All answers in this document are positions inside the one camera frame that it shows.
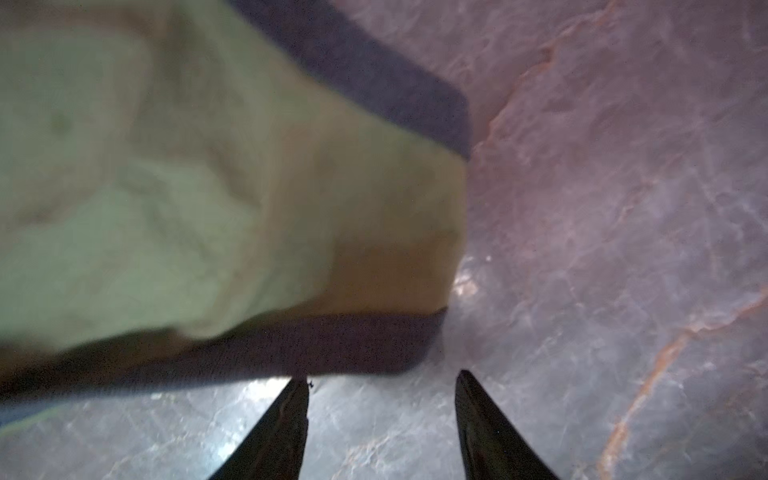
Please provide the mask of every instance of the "dark trim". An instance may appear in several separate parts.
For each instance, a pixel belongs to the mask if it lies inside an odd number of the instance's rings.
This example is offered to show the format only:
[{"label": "dark trim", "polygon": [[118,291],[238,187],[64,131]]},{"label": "dark trim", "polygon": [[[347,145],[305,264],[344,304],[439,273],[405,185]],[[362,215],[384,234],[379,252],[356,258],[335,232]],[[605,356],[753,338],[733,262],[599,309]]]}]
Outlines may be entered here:
[{"label": "dark trim", "polygon": [[[111,379],[72,381],[68,366],[29,372],[0,391],[0,427],[58,403],[332,373],[393,374],[422,361],[445,309],[419,315],[334,315],[279,323],[147,362]],[[83,367],[81,359],[73,363]],[[57,378],[57,373],[65,371]]]},{"label": "dark trim", "polygon": [[229,0],[324,84],[469,159],[464,95],[352,23],[326,0]]}]

